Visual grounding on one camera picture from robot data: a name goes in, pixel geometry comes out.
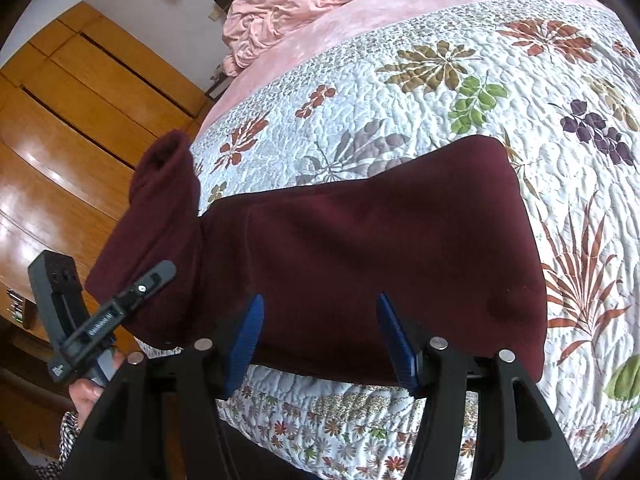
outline black device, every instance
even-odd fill
[[[401,319],[384,294],[376,313],[398,383],[428,399],[404,480],[455,478],[467,391],[479,394],[472,480],[580,480],[564,434],[513,352],[465,354]]]
[[[50,251],[29,269],[47,333],[58,338],[49,362],[57,381],[95,370],[112,331],[175,275],[171,262],[161,262],[88,317],[72,271],[71,257]],[[580,479],[551,410],[513,352],[502,349],[493,358],[464,354],[420,323],[401,320],[384,294],[376,313],[398,383],[415,398],[428,398],[405,480],[455,477],[468,390],[479,394],[472,480]],[[228,399],[241,385],[263,320],[258,295],[240,315],[219,322],[211,338],[180,354],[153,360],[130,354],[88,417],[61,480],[167,479],[168,394],[178,397],[188,478],[239,480],[216,400]]]
[[[78,375],[105,387],[113,377],[113,330],[175,276],[165,260],[89,316],[71,256],[42,251],[28,269],[31,289],[54,355],[47,364],[57,383]]]

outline quilted bedspread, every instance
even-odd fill
[[[496,137],[548,288],[538,386],[583,466],[640,416],[639,60],[613,13],[551,0],[473,3],[372,30],[254,92],[198,138],[200,210],[236,193],[367,178],[461,136]],[[284,460],[347,479],[401,478],[423,407],[401,388],[259,366],[220,405]],[[477,416],[468,394],[460,479]]]

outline maroon fleece fabric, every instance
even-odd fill
[[[398,312],[471,354],[512,349],[542,375],[545,285],[503,146],[467,137],[366,180],[240,194],[200,218],[189,140],[158,139],[86,288],[104,302],[160,260],[177,277],[125,323],[157,348],[209,336],[256,292],[256,364],[356,383],[394,382],[376,322]]]

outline wooden cabinet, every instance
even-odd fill
[[[39,320],[30,335],[9,324],[4,291],[33,299],[27,266],[44,249],[73,256],[84,280],[128,207],[143,153],[174,128],[194,137],[209,108],[203,91],[84,2],[0,69],[0,408],[25,446],[55,453],[61,405],[47,405],[49,394],[37,392],[49,384],[60,398],[60,387],[46,373],[32,384],[42,375],[47,335]],[[97,308],[88,294],[85,301]],[[11,350],[20,334],[41,344]],[[116,337],[122,351],[137,348],[124,329]]]

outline metal rivet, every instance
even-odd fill
[[[139,365],[145,360],[145,355],[142,352],[131,352],[127,357],[127,361],[132,365]]]
[[[513,363],[516,360],[516,354],[507,348],[500,350],[498,352],[498,357],[505,363]]]
[[[206,338],[206,337],[203,337],[202,339],[198,339],[193,344],[193,347],[196,350],[200,350],[201,352],[204,352],[205,350],[209,350],[209,348],[211,348],[212,346],[213,346],[213,341],[211,339]]]
[[[443,337],[436,336],[431,338],[431,340],[429,341],[429,345],[431,346],[431,348],[435,348],[436,350],[444,350],[447,346],[449,346],[449,343]]]

